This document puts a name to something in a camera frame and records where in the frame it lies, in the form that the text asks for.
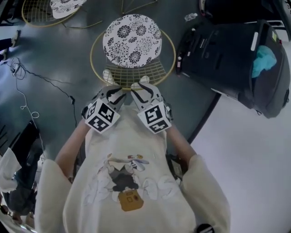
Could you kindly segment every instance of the hand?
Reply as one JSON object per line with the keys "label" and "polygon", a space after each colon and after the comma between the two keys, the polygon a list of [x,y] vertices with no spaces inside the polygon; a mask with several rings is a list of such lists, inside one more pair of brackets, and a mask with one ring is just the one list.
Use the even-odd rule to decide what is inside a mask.
{"label": "hand", "polygon": [[131,90],[131,95],[140,110],[138,117],[142,123],[154,134],[170,128],[173,120],[171,109],[165,103],[159,89],[149,83],[139,82],[138,84],[144,90]]}
{"label": "hand", "polygon": [[174,145],[178,157],[185,161],[189,165],[192,156],[196,155],[196,152],[191,147],[189,142],[184,138],[184,136],[179,132],[179,130],[173,125],[171,128],[167,129],[167,136]]}
{"label": "hand", "polygon": [[35,218],[32,212],[29,212],[28,217],[30,217],[30,218],[32,218],[32,219]]}
{"label": "hand", "polygon": [[80,120],[78,127],[88,131],[91,129],[90,126],[85,123],[85,119]]}
{"label": "hand", "polygon": [[22,220],[21,220],[21,217],[20,217],[20,214],[17,213],[17,212],[13,212],[12,213],[12,219],[15,223],[18,223],[18,224],[22,224]]}
{"label": "hand", "polygon": [[8,214],[9,212],[8,207],[6,205],[2,205],[1,207],[3,208],[4,214]]}
{"label": "hand", "polygon": [[87,110],[86,108],[83,110],[82,116],[85,118],[85,123],[100,134],[112,127],[120,118],[117,112],[125,101],[126,94],[120,91],[120,86],[104,87],[94,97],[96,101],[88,105]]}

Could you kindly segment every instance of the gray floor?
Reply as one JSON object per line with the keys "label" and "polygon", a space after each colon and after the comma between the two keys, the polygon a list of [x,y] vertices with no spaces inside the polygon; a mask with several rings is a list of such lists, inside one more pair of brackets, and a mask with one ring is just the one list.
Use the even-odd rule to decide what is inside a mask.
{"label": "gray floor", "polygon": [[[85,103],[104,85],[90,66],[91,46],[96,37],[120,17],[120,8],[121,0],[88,0],[83,6],[87,12],[78,11],[66,25],[86,26],[100,19],[102,24],[83,30],[67,29],[63,25],[48,28],[29,25],[1,27],[0,39],[12,37],[16,29],[22,30],[20,44],[11,49],[10,58],[20,58],[31,72],[68,82],[54,83],[76,99],[76,116],[80,120],[79,113]],[[152,18],[177,47],[185,29],[200,20],[185,23],[184,16],[197,11],[195,0],[159,0],[134,13]],[[18,84],[27,96],[30,110],[40,113],[35,121],[44,141],[45,154],[48,158],[55,158],[75,128],[70,100],[49,83],[32,75],[27,75]],[[175,124],[185,137],[189,137],[213,100],[214,93],[190,78],[178,77],[174,73],[158,87],[172,105]],[[28,111],[20,109],[22,105],[23,97],[15,89],[15,78],[9,67],[0,66],[0,125],[7,125],[9,142],[30,120]]]}

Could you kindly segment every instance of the small white object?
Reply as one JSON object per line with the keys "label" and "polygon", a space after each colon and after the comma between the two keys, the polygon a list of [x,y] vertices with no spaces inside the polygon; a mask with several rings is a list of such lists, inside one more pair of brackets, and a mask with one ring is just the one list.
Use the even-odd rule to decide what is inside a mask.
{"label": "small white object", "polygon": [[119,86],[116,82],[114,82],[114,78],[109,69],[103,70],[103,79],[111,85]]}
{"label": "small white object", "polygon": [[[145,82],[145,83],[150,83],[150,78],[147,75],[144,75],[139,82]],[[133,84],[131,84],[131,89],[139,89],[140,85],[137,82],[134,82]]]}
{"label": "small white object", "polygon": [[15,68],[14,68],[14,72],[13,72],[13,76],[15,76],[15,74],[17,73],[17,71],[19,70],[20,65],[16,64]]}
{"label": "small white object", "polygon": [[97,99],[88,107],[85,123],[92,129],[102,134],[112,127],[120,115],[101,99]]}
{"label": "small white object", "polygon": [[162,132],[172,126],[170,114],[164,102],[151,105],[137,115],[153,134]]}
{"label": "small white object", "polygon": [[144,15],[125,15],[113,21],[103,37],[103,50],[117,66],[142,67],[161,53],[162,37],[157,24]]}
{"label": "small white object", "polygon": [[189,75],[187,75],[186,73],[182,72],[183,75],[185,75],[186,77],[190,78]]}
{"label": "small white object", "polygon": [[252,44],[251,44],[251,50],[252,50],[252,51],[255,51],[255,48],[256,48],[256,41],[258,40],[258,35],[259,35],[259,33],[257,33],[257,32],[254,33],[253,42],[252,42]]}
{"label": "small white object", "polygon": [[185,19],[186,22],[188,22],[188,21],[190,21],[190,20],[195,19],[197,16],[198,16],[197,13],[191,13],[191,14],[186,15],[186,16],[184,17],[184,19]]}

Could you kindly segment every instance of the white glove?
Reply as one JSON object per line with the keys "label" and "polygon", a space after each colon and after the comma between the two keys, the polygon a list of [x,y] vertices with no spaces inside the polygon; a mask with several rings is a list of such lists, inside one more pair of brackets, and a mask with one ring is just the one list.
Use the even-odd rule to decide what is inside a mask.
{"label": "white glove", "polygon": [[172,126],[171,109],[164,103],[164,98],[159,89],[149,83],[139,82],[141,88],[149,95],[142,99],[139,91],[131,90],[131,95],[140,112],[137,114],[142,123],[153,133],[157,134]]}
{"label": "white glove", "polygon": [[104,87],[93,98],[94,102],[82,111],[85,123],[100,134],[108,130],[120,118],[117,112],[125,101],[126,94],[122,94],[121,91],[120,96],[114,102],[108,100],[111,95],[119,91],[121,91],[119,86]]}

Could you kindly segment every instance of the gold wire chair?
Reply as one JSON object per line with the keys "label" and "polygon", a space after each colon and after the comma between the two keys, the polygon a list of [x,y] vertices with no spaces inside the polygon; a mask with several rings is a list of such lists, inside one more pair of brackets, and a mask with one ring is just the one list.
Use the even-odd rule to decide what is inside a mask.
{"label": "gold wire chair", "polygon": [[131,2],[129,3],[129,5],[124,9],[124,0],[122,0],[122,4],[121,4],[121,12],[122,12],[123,15],[126,15],[126,14],[128,14],[129,12],[132,12],[132,11],[134,11],[134,10],[137,10],[137,9],[139,9],[139,8],[141,8],[141,7],[144,7],[144,6],[147,6],[147,5],[150,5],[150,4],[153,4],[153,3],[156,3],[156,2],[158,2],[158,0],[153,0],[152,2],[149,2],[149,3],[147,3],[147,4],[144,4],[144,5],[138,6],[138,7],[134,8],[134,9],[131,9],[131,10],[128,10],[128,11],[127,11],[127,9],[132,5],[133,2],[134,2],[134,0],[131,0]]}
{"label": "gold wire chair", "polygon": [[[170,37],[164,31],[161,30],[161,32],[165,36],[165,39],[167,39],[169,41],[171,48],[172,48],[172,53],[173,53],[173,61],[172,61],[171,67],[168,70],[168,72],[165,71],[165,69],[160,61],[160,57],[155,58],[150,64],[147,64],[143,67],[124,68],[124,67],[117,66],[117,65],[113,64],[112,62],[110,62],[104,54],[104,56],[106,57],[105,69],[109,69],[111,71],[113,81],[116,84],[120,85],[123,90],[129,91],[131,88],[133,88],[135,90],[139,90],[140,87],[138,85],[136,85],[136,86],[135,85],[131,86],[131,85],[134,83],[138,83],[143,76],[148,76],[150,78],[150,84],[158,85],[159,83],[163,82],[171,74],[172,70],[174,69],[174,65],[175,65],[175,61],[176,61],[176,51],[175,51],[174,44],[173,44],[172,40],[170,39]],[[103,38],[103,35],[104,35],[104,32],[101,33],[97,37],[95,42],[93,43],[93,46],[92,46],[91,52],[90,52],[90,63],[91,63],[91,67],[92,67],[94,73],[97,75],[97,77],[100,80],[102,80],[104,83],[106,83],[107,85],[112,85],[113,84],[112,80],[110,80],[108,78],[108,76],[104,77],[103,74],[100,75],[96,71],[96,68],[94,67],[94,64],[93,64],[94,47],[97,44],[97,42],[100,40],[100,38]]]}
{"label": "gold wire chair", "polygon": [[77,11],[65,18],[55,19],[50,7],[50,0],[25,0],[21,14],[25,23],[32,27],[50,27],[64,22]]}

